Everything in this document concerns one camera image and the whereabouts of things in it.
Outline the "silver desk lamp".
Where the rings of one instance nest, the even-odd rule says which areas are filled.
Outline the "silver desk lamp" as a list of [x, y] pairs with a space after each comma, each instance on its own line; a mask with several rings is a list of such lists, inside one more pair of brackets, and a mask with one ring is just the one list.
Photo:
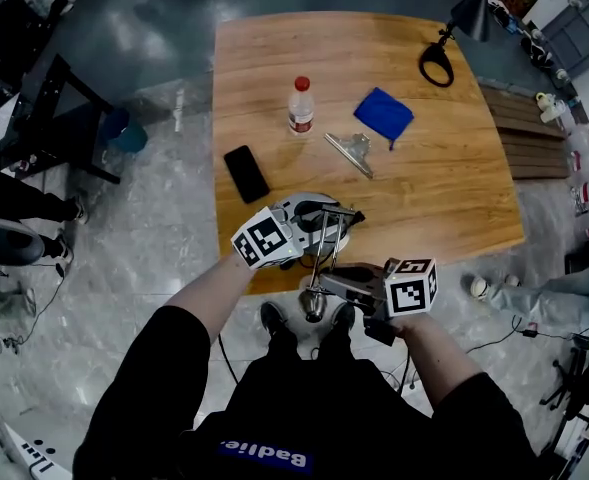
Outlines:
[[319, 323], [327, 307], [327, 295], [320, 287], [318, 275], [325, 262], [336, 263], [338, 253], [347, 245], [350, 230], [363, 222], [362, 212], [345, 208], [338, 200], [321, 193], [298, 192], [270, 206], [273, 216], [291, 238], [297, 261], [309, 268], [311, 275], [301, 282], [298, 300], [305, 320]]

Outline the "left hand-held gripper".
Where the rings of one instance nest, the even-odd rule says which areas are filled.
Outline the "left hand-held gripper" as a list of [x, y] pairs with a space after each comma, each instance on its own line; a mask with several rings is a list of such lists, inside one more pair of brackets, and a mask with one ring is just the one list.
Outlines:
[[349, 210], [332, 197], [298, 192], [266, 206], [231, 238], [236, 253], [252, 269], [321, 259], [339, 252], [348, 241]]

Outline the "grey wheeled crate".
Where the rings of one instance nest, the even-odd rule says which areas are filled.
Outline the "grey wheeled crate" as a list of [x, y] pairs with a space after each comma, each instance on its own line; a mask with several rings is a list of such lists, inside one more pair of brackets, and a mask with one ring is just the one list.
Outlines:
[[589, 70], [589, 0], [568, 0], [542, 33], [553, 62], [569, 79]]

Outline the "person's left forearm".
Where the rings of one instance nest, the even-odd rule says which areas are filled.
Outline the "person's left forearm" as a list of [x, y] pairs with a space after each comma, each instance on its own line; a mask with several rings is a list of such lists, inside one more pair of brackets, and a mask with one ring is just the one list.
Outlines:
[[230, 253], [179, 290], [167, 305], [186, 310], [196, 317], [213, 344], [254, 275], [255, 272], [237, 253]]

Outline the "person's black shirt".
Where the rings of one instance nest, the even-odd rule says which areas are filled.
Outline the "person's black shirt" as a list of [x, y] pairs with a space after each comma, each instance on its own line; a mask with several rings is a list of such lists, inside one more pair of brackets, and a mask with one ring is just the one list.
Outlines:
[[92, 416], [73, 480], [535, 480], [522, 419], [486, 374], [425, 416], [388, 384], [289, 389], [253, 361], [227, 407], [196, 421], [210, 342], [158, 309]]

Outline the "metal bulldog clip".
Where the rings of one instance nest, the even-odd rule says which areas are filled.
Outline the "metal bulldog clip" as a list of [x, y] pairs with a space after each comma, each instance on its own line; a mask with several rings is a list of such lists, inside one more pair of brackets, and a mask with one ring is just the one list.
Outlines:
[[366, 161], [370, 151], [370, 139], [363, 133], [353, 134], [350, 138], [339, 138], [326, 133], [325, 140], [331, 144], [351, 165], [358, 169], [368, 179], [374, 178], [374, 173]]

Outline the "person's black shoe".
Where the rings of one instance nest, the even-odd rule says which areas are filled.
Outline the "person's black shoe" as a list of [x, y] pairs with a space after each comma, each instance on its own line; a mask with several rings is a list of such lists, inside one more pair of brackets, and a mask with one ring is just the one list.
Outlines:
[[278, 331], [287, 329], [286, 319], [280, 307], [272, 301], [266, 301], [261, 305], [260, 319], [262, 326], [270, 336], [273, 336]]
[[343, 302], [336, 308], [331, 323], [331, 329], [342, 329], [349, 333], [355, 324], [356, 311], [352, 304]]

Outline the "black and white sneakers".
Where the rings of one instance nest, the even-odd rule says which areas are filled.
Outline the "black and white sneakers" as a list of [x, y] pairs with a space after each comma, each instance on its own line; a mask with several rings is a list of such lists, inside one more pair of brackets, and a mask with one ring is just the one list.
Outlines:
[[530, 36], [524, 35], [520, 45], [528, 55], [531, 64], [543, 72], [550, 72], [554, 66], [552, 55], [537, 44]]

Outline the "person's right forearm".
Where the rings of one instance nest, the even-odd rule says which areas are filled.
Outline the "person's right forearm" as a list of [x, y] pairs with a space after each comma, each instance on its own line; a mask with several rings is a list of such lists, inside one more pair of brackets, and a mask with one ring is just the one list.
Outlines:
[[428, 313], [396, 317], [390, 325], [405, 341], [433, 409], [459, 385], [481, 373], [478, 364]]

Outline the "wooden slatted pallet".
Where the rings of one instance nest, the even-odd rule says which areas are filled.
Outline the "wooden slatted pallet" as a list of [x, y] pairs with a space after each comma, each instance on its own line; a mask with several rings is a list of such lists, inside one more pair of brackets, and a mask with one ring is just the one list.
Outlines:
[[566, 136], [544, 124], [532, 97], [480, 85], [497, 129], [512, 179], [557, 180], [570, 176]]

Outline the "blue waste bin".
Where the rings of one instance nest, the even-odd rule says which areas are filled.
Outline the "blue waste bin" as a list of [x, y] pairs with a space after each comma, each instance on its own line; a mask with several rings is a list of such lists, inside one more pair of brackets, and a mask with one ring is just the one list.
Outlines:
[[125, 108], [107, 114], [99, 128], [102, 140], [122, 152], [139, 153], [148, 141], [145, 129]]

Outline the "person's black left shoe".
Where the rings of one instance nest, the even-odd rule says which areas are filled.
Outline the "person's black left shoe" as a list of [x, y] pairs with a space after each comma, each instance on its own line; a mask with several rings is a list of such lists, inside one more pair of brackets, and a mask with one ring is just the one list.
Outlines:
[[280, 307], [272, 301], [266, 301], [261, 305], [260, 319], [262, 326], [270, 336], [273, 336], [278, 331], [287, 329], [286, 319]]

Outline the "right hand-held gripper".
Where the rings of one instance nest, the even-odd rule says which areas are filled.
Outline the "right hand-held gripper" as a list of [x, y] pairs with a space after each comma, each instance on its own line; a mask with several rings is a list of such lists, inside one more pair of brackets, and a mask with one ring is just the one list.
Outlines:
[[323, 290], [360, 309], [365, 335], [387, 346], [395, 340], [391, 321], [428, 312], [438, 290], [433, 259], [390, 258], [382, 267], [340, 264], [322, 270], [319, 283]]

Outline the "black cone shade lamp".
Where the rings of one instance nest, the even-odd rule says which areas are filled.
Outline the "black cone shade lamp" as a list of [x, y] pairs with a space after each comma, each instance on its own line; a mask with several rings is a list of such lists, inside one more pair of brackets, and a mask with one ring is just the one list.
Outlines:
[[[450, 11], [450, 20], [439, 31], [439, 40], [432, 42], [421, 54], [418, 67], [421, 75], [432, 85], [447, 88], [455, 79], [452, 64], [446, 54], [445, 45], [453, 38], [453, 31], [459, 28], [475, 41], [486, 42], [489, 37], [488, 0], [461, 0]], [[446, 76], [445, 81], [433, 78], [427, 72], [427, 65], [440, 68]]]

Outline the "black metal frame table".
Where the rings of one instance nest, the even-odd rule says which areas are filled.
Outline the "black metal frame table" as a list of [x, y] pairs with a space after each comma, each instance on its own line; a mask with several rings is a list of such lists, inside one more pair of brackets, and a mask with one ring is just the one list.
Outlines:
[[[64, 113], [57, 111], [66, 88], [86, 102]], [[67, 164], [119, 184], [120, 178], [94, 164], [100, 125], [117, 109], [73, 74], [57, 55], [34, 103], [18, 100], [5, 135], [0, 137], [0, 171], [11, 169], [19, 179]]]

